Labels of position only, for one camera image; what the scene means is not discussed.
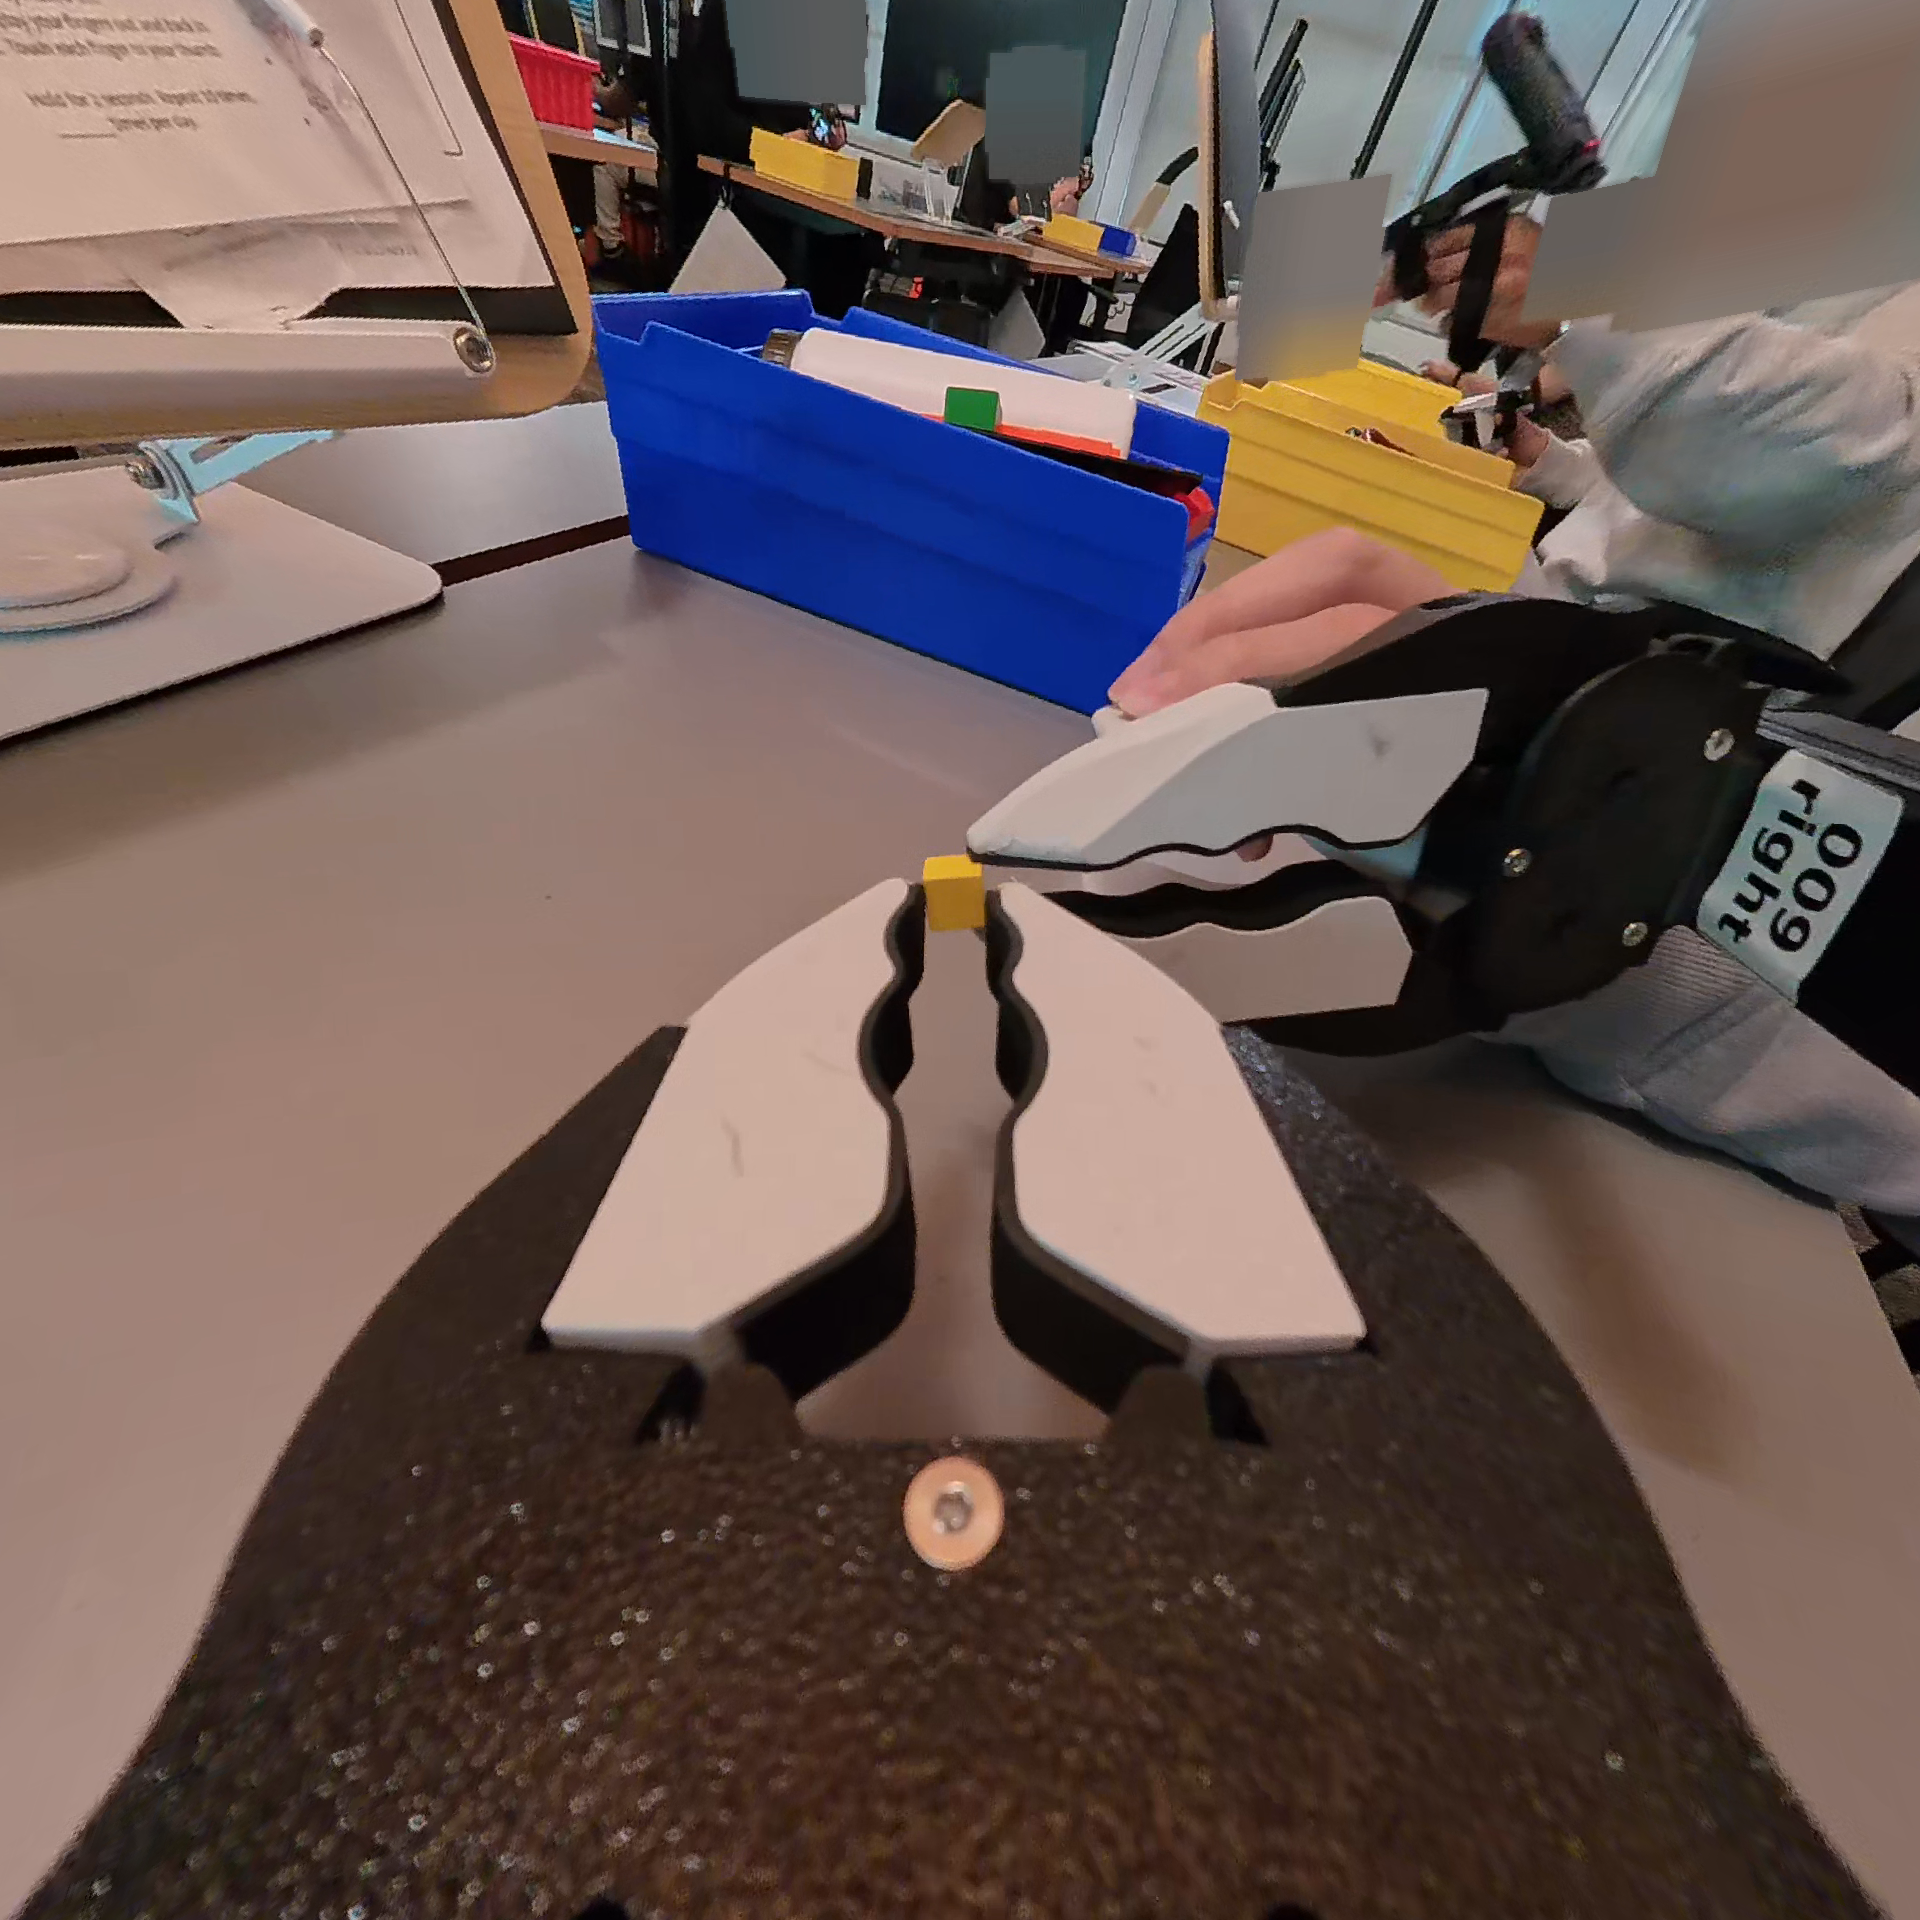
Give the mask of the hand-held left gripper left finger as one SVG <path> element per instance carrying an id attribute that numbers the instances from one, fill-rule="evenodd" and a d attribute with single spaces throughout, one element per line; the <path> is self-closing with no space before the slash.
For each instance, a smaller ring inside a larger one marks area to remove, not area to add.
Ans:
<path id="1" fill-rule="evenodd" d="M 751 1312 L 893 1195 L 893 1092 L 861 1035 L 900 984 L 893 874 L 730 972 L 682 1046 L 593 1208 L 544 1337 L 577 1353 L 729 1353 Z"/>

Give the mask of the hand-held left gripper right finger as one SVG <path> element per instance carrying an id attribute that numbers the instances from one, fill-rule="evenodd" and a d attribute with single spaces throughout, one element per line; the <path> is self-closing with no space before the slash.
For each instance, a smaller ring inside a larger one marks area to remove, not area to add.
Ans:
<path id="1" fill-rule="evenodd" d="M 1359 1307 L 1219 1017 L 1032 887 L 991 889 L 1001 1009 L 1039 1027 L 1012 1095 L 1012 1222 L 1181 1360 L 1357 1353 Z"/>

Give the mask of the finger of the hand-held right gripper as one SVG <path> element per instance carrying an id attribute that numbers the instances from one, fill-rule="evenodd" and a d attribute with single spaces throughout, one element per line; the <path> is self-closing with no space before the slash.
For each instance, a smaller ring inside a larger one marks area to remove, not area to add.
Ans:
<path id="1" fill-rule="evenodd" d="M 1125 895 L 1044 887 L 1044 902 L 1169 972 L 1219 1024 L 1397 1003 L 1414 943 L 1365 874 L 1163 879 Z"/>
<path id="2" fill-rule="evenodd" d="M 1207 685 L 1044 764 L 968 827 L 968 854 L 1117 872 L 1159 848 L 1227 854 L 1257 836 L 1405 845 L 1472 764 L 1483 706 L 1483 685 L 1335 706 Z"/>

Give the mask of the blue plastic bin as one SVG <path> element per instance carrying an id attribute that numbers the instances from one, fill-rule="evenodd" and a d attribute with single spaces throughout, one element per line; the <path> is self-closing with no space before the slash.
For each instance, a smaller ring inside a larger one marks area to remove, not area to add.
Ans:
<path id="1" fill-rule="evenodd" d="M 999 358 L 803 294 L 593 299 L 640 553 L 825 617 L 1039 704 L 1093 711 L 1195 599 L 1177 491 L 1222 499 L 1227 431 L 1134 404 L 1133 468 L 1169 484 L 905 413 L 755 358 L 779 327 Z"/>

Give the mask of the person's right forearm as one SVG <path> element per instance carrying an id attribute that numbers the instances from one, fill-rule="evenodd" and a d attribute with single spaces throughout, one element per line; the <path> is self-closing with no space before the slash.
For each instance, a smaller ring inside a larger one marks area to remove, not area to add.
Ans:
<path id="1" fill-rule="evenodd" d="M 1920 1213 L 1920 1101 L 1674 926 L 1608 988 L 1504 1017 L 1564 1092 L 1875 1221 Z"/>

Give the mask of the grey desk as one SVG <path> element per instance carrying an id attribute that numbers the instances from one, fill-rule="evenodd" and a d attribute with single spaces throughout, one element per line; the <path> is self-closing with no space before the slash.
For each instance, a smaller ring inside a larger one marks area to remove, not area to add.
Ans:
<path id="1" fill-rule="evenodd" d="M 252 482 L 447 592 L 7 750 L 7 1917 L 410 1259 L 1086 728 L 640 560 L 599 404 Z M 1563 1347 L 1806 1814 L 1912 1917 L 1912 1378 L 1827 1208 L 1516 1052 L 1301 1071 Z"/>

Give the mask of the background wooden desk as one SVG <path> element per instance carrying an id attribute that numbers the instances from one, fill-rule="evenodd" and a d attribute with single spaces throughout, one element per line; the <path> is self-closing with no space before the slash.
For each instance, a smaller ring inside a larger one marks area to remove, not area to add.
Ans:
<path id="1" fill-rule="evenodd" d="M 1001 257 L 1001 262 L 1021 262 L 1028 278 L 1092 278 L 1092 281 L 1120 278 L 1125 281 L 1125 278 L 1146 278 L 1150 266 L 1146 257 L 1071 252 L 1071 245 L 1044 245 L 1032 236 L 1001 236 L 1001 229 L 980 229 L 980 225 L 952 225 L 952 220 L 920 220 L 920 214 L 869 206 L 869 202 L 812 196 L 803 185 L 770 178 L 751 162 L 699 160 L 699 176 L 716 178 L 729 196 L 755 196 L 788 214 L 793 208 L 825 214 L 832 225 L 869 229 L 893 245 Z"/>

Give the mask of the person's right hand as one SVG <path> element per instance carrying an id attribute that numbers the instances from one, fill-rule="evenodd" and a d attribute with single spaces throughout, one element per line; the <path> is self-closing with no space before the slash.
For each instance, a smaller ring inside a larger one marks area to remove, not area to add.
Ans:
<path id="1" fill-rule="evenodd" d="M 1207 685 L 1301 679 L 1377 625 L 1448 592 L 1443 573 L 1390 542 L 1352 527 L 1311 534 L 1190 599 L 1108 704 L 1134 721 Z"/>

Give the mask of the large yellow plastic bin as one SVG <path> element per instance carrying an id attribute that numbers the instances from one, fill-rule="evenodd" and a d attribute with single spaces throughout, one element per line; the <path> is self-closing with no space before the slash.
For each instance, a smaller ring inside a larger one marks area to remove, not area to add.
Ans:
<path id="1" fill-rule="evenodd" d="M 1301 386 L 1213 373 L 1200 422 L 1227 431 L 1219 542 L 1268 560 L 1311 534 L 1365 534 L 1456 589 L 1511 589 L 1544 500 L 1504 458 L 1448 442 L 1461 399 L 1374 358 Z"/>

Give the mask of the white tube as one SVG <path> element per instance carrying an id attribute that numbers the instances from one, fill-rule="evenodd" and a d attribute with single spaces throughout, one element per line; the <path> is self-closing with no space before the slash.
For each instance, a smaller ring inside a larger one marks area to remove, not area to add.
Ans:
<path id="1" fill-rule="evenodd" d="M 1080 442 L 1108 442 L 1133 458 L 1134 447 L 1134 393 L 1080 386 L 1065 373 L 1044 373 L 1028 366 L 1001 358 L 968 358 L 943 346 L 912 346 L 885 336 L 861 336 L 839 327 L 779 327 L 755 346 L 764 366 L 832 386 L 842 393 L 879 399 L 893 410 L 920 413 L 943 425 L 945 386 L 961 391 L 999 391 L 1001 422 Z"/>

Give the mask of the wooden board stand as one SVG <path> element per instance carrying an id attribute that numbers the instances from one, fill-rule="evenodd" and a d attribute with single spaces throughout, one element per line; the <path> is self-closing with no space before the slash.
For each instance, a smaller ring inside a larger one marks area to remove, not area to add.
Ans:
<path id="1" fill-rule="evenodd" d="M 1265 0 L 1213 0 L 1200 43 L 1200 309 L 1239 315 L 1242 257 L 1257 208 L 1257 47 Z"/>

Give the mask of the wooden document stand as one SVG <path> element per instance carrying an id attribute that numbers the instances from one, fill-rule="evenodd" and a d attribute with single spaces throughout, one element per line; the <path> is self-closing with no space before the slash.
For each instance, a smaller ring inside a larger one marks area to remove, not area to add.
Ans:
<path id="1" fill-rule="evenodd" d="M 553 185 L 537 120 L 509 130 L 509 150 L 517 171 L 544 154 Z M 439 592 L 430 562 L 301 516 L 243 478 L 338 431 L 558 404 L 586 358 L 586 281 L 558 185 L 547 208 L 577 333 L 491 336 L 491 373 L 456 358 L 456 321 L 0 321 L 0 435 L 7 458 L 25 458 L 7 468 L 7 750 L 427 611 Z"/>

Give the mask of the black monitor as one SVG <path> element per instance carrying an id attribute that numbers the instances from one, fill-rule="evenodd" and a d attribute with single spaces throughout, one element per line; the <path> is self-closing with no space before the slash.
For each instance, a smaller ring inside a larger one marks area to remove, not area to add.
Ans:
<path id="1" fill-rule="evenodd" d="M 879 27 L 873 133 L 916 139 L 952 99 L 982 110 L 988 58 L 1086 49 L 1080 150 L 1092 154 L 1125 0 L 893 0 Z"/>

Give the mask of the red plastic bin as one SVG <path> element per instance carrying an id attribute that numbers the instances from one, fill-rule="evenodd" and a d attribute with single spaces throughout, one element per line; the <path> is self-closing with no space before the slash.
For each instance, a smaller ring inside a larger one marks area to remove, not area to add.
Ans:
<path id="1" fill-rule="evenodd" d="M 599 61 L 530 36 L 509 36 L 525 110 L 544 130 L 593 133 Z"/>

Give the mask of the printed instruction sheets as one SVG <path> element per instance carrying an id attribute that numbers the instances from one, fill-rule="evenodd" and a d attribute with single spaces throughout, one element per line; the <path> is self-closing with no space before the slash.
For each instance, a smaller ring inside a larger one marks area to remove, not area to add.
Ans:
<path id="1" fill-rule="evenodd" d="M 509 27 L 430 0 L 7 0 L 7 327 L 574 336 Z"/>

